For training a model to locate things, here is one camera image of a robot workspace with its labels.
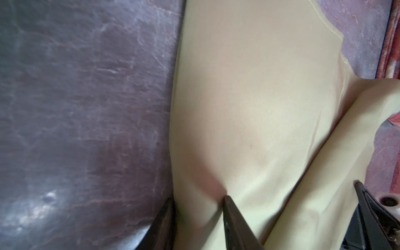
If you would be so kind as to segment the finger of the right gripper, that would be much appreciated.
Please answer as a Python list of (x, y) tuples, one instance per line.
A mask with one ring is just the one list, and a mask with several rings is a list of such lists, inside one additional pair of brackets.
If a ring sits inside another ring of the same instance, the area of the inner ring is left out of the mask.
[(355, 181), (354, 188), (358, 205), (340, 249), (398, 250), (400, 221), (373, 197), (362, 182)]

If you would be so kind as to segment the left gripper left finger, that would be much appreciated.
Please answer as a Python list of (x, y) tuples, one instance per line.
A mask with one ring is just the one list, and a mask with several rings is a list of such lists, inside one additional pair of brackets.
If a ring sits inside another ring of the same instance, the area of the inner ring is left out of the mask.
[(175, 240), (175, 202), (169, 197), (136, 250), (172, 250)]

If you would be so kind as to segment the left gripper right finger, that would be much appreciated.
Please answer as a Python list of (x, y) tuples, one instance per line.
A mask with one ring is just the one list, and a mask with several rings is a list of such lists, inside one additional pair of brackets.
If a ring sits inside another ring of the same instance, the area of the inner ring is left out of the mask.
[(227, 250), (263, 250), (230, 196), (223, 199), (223, 221)]

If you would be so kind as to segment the olive green skirt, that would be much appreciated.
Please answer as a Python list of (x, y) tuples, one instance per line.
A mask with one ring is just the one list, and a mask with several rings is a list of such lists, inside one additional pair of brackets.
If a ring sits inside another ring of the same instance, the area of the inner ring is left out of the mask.
[(187, 1), (171, 102), (176, 250), (226, 247), (233, 198), (267, 250), (337, 250), (395, 79), (357, 77), (316, 1)]

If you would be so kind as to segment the red plaid skirt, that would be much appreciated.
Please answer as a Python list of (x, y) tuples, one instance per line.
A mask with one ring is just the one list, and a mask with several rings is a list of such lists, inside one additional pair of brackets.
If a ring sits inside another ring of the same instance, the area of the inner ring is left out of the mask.
[(400, 1), (394, 0), (391, 5), (390, 16), (384, 43), (382, 46), (376, 79), (400, 78)]

